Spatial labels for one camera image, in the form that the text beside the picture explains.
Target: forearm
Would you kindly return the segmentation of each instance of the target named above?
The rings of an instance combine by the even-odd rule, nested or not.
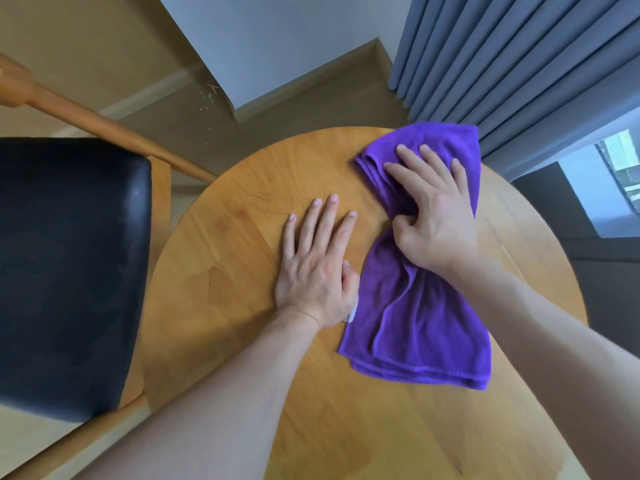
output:
[[[264,475],[284,400],[318,325],[292,312],[108,451],[86,478]]]
[[[640,477],[640,361],[498,263],[445,279],[468,300],[593,480]]]

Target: round wooden table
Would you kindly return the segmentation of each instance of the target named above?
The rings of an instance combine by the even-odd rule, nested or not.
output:
[[[358,211],[347,259],[361,269],[387,217],[349,161],[385,128],[319,130],[254,153],[191,206],[158,261],[145,304],[145,393],[152,410],[246,346],[274,311],[282,227],[314,197]],[[544,220],[483,168],[483,251],[586,323],[572,268]],[[571,452],[493,345],[487,391],[405,385],[351,370],[335,350],[344,325],[304,357],[273,444],[267,479],[555,479]]]

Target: purple towel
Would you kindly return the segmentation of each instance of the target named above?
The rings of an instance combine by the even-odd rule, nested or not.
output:
[[[418,123],[375,140],[355,159],[390,219],[417,215],[413,199],[382,169],[385,162],[399,162],[400,143],[416,154],[426,143],[448,167],[454,157],[460,160],[476,212],[481,168],[476,127]],[[391,229],[367,256],[358,309],[338,352],[356,371],[390,381],[482,390],[491,377],[491,342],[478,316],[450,284],[411,264]]]

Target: gray curtain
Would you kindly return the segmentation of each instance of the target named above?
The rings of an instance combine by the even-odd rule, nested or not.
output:
[[[412,0],[388,85],[513,180],[640,106],[640,0]]]

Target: chair seat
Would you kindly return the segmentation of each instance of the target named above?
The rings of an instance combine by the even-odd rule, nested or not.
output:
[[[146,158],[93,138],[0,139],[0,402],[118,407],[142,311]]]

